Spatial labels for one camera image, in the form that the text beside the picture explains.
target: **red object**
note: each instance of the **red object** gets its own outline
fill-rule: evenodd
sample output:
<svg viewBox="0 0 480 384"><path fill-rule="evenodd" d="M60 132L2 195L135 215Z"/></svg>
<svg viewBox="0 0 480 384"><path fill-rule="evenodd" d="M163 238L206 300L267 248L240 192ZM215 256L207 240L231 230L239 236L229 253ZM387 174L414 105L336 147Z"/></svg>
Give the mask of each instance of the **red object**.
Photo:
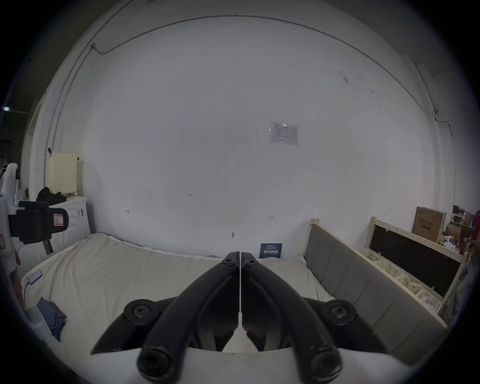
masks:
<svg viewBox="0 0 480 384"><path fill-rule="evenodd" d="M480 232L480 215L476 215L473 219L472 227L475 227L472 235L472 241L477 241L477 237Z"/></svg>

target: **storage crate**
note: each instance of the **storage crate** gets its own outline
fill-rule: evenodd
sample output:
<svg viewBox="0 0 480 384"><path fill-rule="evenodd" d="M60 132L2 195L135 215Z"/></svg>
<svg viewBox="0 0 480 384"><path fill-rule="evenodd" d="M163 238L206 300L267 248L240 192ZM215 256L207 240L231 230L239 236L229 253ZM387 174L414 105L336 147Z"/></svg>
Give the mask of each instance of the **storage crate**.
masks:
<svg viewBox="0 0 480 384"><path fill-rule="evenodd" d="M377 260L383 259L384 257L379 255L377 252L372 251L370 248L359 249L359 252L365 256L367 259L376 262Z"/></svg>
<svg viewBox="0 0 480 384"><path fill-rule="evenodd" d="M430 309L434 313L440 312L442 308L442 302L438 300L434 295L432 295L429 291L422 288L418 293L417 297L423 301L425 306Z"/></svg>
<svg viewBox="0 0 480 384"><path fill-rule="evenodd" d="M391 277L395 278L399 274L402 273L402 269L393 264L392 262L388 261L387 259L380 259L375 262L380 268L382 268L385 272L387 272Z"/></svg>
<svg viewBox="0 0 480 384"><path fill-rule="evenodd" d="M417 283L414 283L410 280L410 278L402 273L400 274L397 278L396 278L400 284L402 284L403 286L405 286L408 290L412 291L415 295L421 290L423 289L423 285L422 284L417 284Z"/></svg>

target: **white fabric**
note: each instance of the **white fabric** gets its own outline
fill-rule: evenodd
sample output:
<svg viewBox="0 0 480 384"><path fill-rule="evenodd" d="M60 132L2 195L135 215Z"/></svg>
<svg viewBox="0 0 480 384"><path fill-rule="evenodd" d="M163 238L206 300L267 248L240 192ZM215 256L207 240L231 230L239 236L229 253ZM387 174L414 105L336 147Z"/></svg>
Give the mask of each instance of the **white fabric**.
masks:
<svg viewBox="0 0 480 384"><path fill-rule="evenodd" d="M135 299L175 297L221 260L178 257L96 233L27 273L22 279L24 301L30 308L43 297L68 316L61 342L52 336L45 341L61 361L81 374L92 364L92 347L126 304ZM302 258L261 262L302 296L332 299ZM43 276L33 285L26 285L37 270Z"/></svg>

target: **bed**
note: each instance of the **bed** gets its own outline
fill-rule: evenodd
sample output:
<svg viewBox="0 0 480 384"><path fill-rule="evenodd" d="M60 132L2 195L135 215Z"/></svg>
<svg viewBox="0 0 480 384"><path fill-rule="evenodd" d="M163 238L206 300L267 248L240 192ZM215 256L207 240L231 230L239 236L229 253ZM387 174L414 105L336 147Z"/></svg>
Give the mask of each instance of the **bed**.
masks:
<svg viewBox="0 0 480 384"><path fill-rule="evenodd" d="M89 377L90 355L107 327L135 299L162 300L179 295L222 259L155 251L103 233L53 255L22 279L27 308L40 297L53 301L68 316L61 341L45 337L49 349L69 368ZM307 268L303 257L262 259L300 295L328 301L333 297ZM28 284L40 270L43 276Z"/></svg>
<svg viewBox="0 0 480 384"><path fill-rule="evenodd" d="M24 300L30 308L43 297L67 314L61 342L50 335L43 339L64 364L94 383L92 366L97 363L90 351L127 303L175 297L221 260L156 251L95 233L27 273ZM316 219L304 257L260 262L304 297L354 304L388 353L405 364L420 361L445 334L446 324L415 295ZM28 277L37 270L43 276L29 285Z"/></svg>

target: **blue sign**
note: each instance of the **blue sign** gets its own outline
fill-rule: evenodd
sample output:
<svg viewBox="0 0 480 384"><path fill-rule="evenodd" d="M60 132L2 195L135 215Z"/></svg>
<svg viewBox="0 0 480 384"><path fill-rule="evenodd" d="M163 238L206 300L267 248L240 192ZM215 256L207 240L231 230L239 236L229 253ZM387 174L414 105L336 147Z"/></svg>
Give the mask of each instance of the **blue sign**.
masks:
<svg viewBox="0 0 480 384"><path fill-rule="evenodd" d="M282 254L282 243L277 244L261 244L260 245L260 258L265 257L280 257Z"/></svg>

